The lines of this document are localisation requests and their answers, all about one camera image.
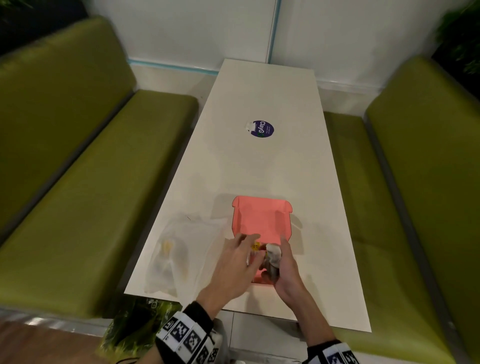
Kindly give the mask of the green bench seat cushion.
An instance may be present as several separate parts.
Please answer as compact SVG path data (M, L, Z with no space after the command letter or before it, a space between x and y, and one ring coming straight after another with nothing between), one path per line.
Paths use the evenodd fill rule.
M198 110L137 91L0 247L0 308L102 317Z
M456 364L361 117L324 112L371 333L333 329L360 353Z

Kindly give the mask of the dark green plant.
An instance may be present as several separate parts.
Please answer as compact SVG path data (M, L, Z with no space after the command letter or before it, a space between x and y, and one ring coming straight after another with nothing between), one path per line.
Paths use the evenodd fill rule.
M480 0L448 11L435 40L431 58L480 101Z

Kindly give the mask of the black wristband with marker tags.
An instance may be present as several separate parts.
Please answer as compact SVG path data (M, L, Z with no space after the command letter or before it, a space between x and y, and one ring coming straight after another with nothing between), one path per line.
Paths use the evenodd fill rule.
M174 313L154 343L163 364L230 364L222 322L197 301Z
M307 354L301 364L360 364L348 344L338 339L309 346Z

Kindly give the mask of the round purple sticker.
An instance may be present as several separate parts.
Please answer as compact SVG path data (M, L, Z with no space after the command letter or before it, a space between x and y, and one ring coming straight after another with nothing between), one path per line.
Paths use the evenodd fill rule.
M252 122L248 122L245 128L249 132L249 134L258 138L271 137L275 131L273 125L264 120L255 120Z

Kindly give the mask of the green bench backrest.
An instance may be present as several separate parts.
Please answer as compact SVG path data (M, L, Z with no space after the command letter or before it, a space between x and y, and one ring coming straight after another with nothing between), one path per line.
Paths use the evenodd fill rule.
M480 364L480 102L435 62L415 56L365 116L447 325L462 355Z
M123 46L102 16L0 58L0 246L135 86Z

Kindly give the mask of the person's left hand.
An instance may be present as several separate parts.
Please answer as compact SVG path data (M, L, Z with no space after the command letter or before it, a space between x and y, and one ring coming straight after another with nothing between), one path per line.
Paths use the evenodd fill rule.
M233 239L226 239L210 282L201 291L221 295L225 305L242 296L257 272L251 271L250 254L260 237L260 234L239 233Z

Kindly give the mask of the person's left forearm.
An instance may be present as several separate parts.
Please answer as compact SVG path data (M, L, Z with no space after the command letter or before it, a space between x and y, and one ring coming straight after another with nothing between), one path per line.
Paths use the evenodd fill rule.
M221 295L207 290L201 291L195 301L204 309L208 317L212 320L217 317L226 304Z

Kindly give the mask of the person's right forearm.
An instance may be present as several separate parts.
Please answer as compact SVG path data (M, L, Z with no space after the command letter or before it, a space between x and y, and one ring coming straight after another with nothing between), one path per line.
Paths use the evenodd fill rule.
M295 295L285 299L284 302L295 315L308 347L337 339L333 329L308 291L300 290Z

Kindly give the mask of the green leafy plant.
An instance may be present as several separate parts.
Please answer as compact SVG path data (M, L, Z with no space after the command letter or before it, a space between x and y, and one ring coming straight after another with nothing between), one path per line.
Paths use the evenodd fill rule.
M95 354L108 364L135 364L152 348L161 327L181 310L178 302L126 296Z

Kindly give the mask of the pink cardboard box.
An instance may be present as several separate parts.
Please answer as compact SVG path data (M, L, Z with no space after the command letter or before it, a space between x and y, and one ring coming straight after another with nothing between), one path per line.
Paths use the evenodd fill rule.
M232 202L233 219L232 232L237 234L260 234L258 242L263 244L280 245L280 238L291 238L291 213L290 202L282 199L272 199L252 196L237 196ZM272 283L265 281L261 276L262 271L256 272L252 282L256 284Z

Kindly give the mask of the person's right hand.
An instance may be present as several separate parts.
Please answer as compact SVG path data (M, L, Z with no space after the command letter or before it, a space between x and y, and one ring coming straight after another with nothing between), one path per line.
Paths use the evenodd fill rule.
M261 272L261 277L266 282L270 282L267 279L265 272ZM300 276L298 265L297 267L280 267L279 278L272 284L284 303L285 299L295 295L296 292L299 292L300 290L308 291Z

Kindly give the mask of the clear plastic bag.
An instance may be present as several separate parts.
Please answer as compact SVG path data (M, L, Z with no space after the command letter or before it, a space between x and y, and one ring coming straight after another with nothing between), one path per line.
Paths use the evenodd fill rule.
M144 293L188 304L212 277L227 237L228 219L172 217L157 239L147 266Z

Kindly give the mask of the white grey packet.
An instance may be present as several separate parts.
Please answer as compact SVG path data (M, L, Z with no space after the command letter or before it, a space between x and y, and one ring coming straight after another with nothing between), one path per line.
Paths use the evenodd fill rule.
M265 272L269 282L274 283L280 275L280 262L282 258L280 245L273 243L262 244L260 251L265 252L260 270Z

